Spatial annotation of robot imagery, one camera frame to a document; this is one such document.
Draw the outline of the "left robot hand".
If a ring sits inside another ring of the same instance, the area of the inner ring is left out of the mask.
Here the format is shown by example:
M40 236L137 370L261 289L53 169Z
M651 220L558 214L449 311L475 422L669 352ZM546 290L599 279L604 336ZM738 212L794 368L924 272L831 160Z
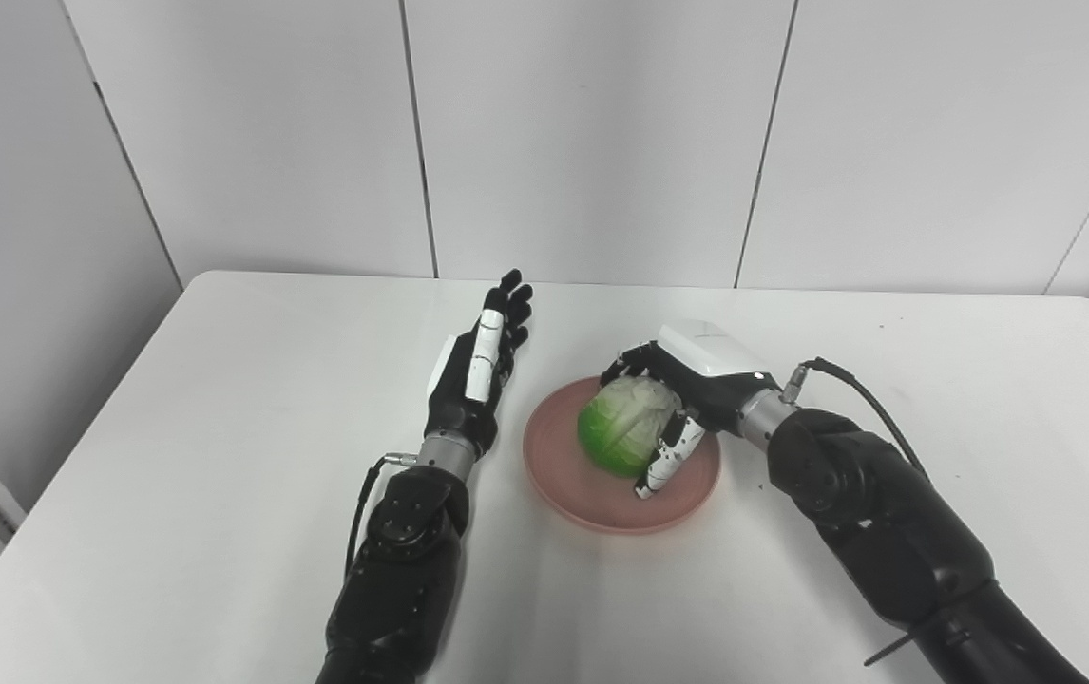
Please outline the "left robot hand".
M449 339L432 372L424 436L458 436L472 445L475 459L488 454L515 356L530 337L531 300L533 286L521 270L511 269L487 291L472 328Z

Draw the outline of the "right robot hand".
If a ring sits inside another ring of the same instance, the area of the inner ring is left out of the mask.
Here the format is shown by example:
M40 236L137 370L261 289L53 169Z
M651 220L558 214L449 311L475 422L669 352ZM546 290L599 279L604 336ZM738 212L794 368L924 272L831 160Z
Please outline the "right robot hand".
M726 432L767 449L796 411L764 364L715 323L694 319L661 326L657 337L622 351L600 377L647 376L680 399L650 453L635 493L650 499L692 459L705 433Z

